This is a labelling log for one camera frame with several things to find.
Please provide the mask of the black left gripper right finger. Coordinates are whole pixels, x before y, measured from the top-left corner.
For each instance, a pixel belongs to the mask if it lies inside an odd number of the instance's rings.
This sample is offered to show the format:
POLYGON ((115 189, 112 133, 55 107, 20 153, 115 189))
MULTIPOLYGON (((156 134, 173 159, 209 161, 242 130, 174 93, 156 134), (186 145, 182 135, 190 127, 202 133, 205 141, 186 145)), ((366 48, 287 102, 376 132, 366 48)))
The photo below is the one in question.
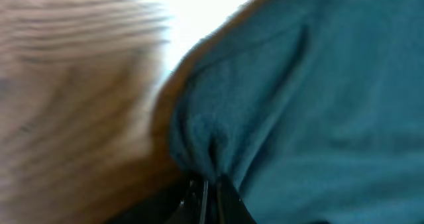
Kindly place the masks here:
POLYGON ((256 224, 228 176, 216 185, 218 224, 256 224))

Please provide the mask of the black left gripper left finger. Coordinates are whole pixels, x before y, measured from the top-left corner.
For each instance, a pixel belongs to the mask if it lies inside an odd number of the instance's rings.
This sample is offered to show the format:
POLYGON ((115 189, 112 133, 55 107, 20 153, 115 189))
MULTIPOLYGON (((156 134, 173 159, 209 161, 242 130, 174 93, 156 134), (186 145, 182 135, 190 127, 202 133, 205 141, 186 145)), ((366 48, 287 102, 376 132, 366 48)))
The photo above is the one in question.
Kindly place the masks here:
POLYGON ((205 223, 208 181, 185 177, 134 206, 106 224, 197 224, 205 223))

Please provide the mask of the black t-shirt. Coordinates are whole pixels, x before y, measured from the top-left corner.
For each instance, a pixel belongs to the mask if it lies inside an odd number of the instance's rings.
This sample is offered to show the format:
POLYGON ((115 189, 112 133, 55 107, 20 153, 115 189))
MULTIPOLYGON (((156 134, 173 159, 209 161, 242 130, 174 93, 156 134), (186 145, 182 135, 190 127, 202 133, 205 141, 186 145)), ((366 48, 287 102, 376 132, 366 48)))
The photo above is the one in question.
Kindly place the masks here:
POLYGON ((423 0, 267 0, 195 63, 170 152, 258 223, 422 223, 423 0))

